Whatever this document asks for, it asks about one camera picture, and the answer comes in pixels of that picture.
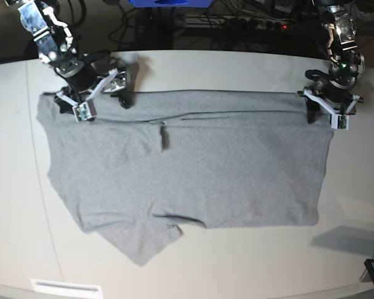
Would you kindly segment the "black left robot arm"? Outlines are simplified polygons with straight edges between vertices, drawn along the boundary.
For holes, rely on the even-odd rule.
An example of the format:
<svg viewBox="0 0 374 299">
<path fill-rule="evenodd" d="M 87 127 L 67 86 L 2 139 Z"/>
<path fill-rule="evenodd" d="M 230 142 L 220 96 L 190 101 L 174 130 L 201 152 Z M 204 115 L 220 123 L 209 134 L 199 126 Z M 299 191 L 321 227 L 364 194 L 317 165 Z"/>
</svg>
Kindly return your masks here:
<svg viewBox="0 0 374 299">
<path fill-rule="evenodd" d="M 305 98 L 307 123 L 313 124 L 321 110 L 330 114 L 333 129 L 347 130 L 355 106 L 363 98 L 352 92 L 365 70 L 365 59 L 357 46 L 357 28 L 346 9 L 349 1 L 314 1 L 319 9 L 323 28 L 328 32 L 326 45 L 330 62 L 328 72 L 312 69 L 305 77 L 313 84 L 299 93 Z"/>
</svg>

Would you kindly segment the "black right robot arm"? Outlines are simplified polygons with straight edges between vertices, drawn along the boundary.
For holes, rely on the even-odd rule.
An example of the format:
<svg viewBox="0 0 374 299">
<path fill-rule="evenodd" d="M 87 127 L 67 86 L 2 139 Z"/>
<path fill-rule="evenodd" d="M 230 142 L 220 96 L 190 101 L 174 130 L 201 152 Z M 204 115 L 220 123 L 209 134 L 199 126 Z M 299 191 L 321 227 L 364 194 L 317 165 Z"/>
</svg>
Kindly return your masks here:
<svg viewBox="0 0 374 299">
<path fill-rule="evenodd" d="M 109 50 L 81 53 L 76 32 L 59 18 L 57 1 L 6 1 L 6 5 L 17 8 L 41 62 L 66 82 L 54 96 L 60 113 L 93 118 L 93 100 L 103 93 L 116 98 L 124 109 L 132 106 L 126 65 Z"/>
</svg>

